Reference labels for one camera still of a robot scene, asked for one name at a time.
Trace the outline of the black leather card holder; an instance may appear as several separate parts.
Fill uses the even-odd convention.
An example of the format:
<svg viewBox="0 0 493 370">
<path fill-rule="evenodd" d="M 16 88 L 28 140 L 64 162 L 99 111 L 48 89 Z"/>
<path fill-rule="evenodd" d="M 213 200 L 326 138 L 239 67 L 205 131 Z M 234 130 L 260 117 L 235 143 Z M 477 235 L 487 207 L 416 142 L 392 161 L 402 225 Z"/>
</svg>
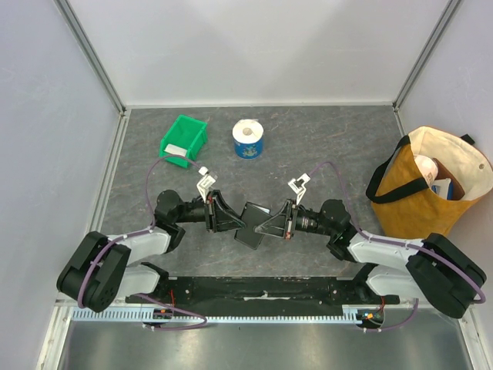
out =
<svg viewBox="0 0 493 370">
<path fill-rule="evenodd" d="M 238 229 L 234 235 L 234 240 L 256 250 L 264 237 L 258 234 L 255 228 L 271 217 L 270 209 L 258 204 L 246 202 L 240 216 L 242 222 L 246 224 L 244 228 Z"/>
</svg>

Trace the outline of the green plastic bin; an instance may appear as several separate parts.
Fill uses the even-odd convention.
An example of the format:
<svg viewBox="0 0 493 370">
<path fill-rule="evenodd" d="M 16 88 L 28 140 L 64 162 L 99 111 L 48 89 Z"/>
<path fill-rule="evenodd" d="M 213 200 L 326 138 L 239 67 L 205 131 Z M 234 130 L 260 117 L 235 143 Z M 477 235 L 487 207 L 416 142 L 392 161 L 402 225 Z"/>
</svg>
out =
<svg viewBox="0 0 493 370">
<path fill-rule="evenodd" d="M 190 162 L 184 160 L 184 157 L 192 161 L 196 160 L 196 157 L 207 142 L 207 123 L 194 119 L 189 116 L 179 115 L 170 129 L 166 132 L 161 139 L 159 147 L 159 156 L 164 157 L 169 155 L 164 152 L 167 144 L 173 144 L 187 149 L 186 156 L 170 157 L 166 161 L 177 165 L 178 167 L 188 168 Z"/>
</svg>

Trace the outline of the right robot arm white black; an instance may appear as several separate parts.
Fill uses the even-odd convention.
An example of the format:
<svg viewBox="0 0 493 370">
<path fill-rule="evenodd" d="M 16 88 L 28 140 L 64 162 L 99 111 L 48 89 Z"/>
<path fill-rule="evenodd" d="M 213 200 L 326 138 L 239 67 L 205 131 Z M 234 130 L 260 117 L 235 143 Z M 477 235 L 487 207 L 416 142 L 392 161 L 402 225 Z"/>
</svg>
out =
<svg viewBox="0 0 493 370">
<path fill-rule="evenodd" d="M 444 235 L 408 240 L 359 230 L 340 200 L 325 201 L 319 211 L 287 200 L 282 210 L 253 229 L 286 240 L 297 231 L 327 236 L 327 248 L 337 259 L 369 265 L 367 276 L 352 286 L 361 303 L 396 295 L 462 318 L 471 305 L 486 301 L 481 289 L 485 272 Z"/>
</svg>

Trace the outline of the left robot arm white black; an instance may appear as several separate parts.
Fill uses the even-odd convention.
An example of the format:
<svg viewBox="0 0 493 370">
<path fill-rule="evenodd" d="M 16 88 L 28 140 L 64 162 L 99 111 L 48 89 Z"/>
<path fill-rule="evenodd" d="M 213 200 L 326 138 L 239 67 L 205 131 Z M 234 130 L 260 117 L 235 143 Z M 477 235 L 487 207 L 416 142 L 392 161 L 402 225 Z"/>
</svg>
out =
<svg viewBox="0 0 493 370">
<path fill-rule="evenodd" d="M 146 229 L 120 236 L 87 233 L 58 277 L 58 291 L 94 312 L 134 294 L 144 293 L 155 303 L 166 300 L 169 283 L 161 278 L 165 271 L 150 264 L 130 265 L 174 251 L 185 234 L 183 223 L 204 223 L 213 233 L 246 227 L 218 190 L 188 202 L 176 191 L 164 190 L 157 198 L 153 223 Z"/>
</svg>

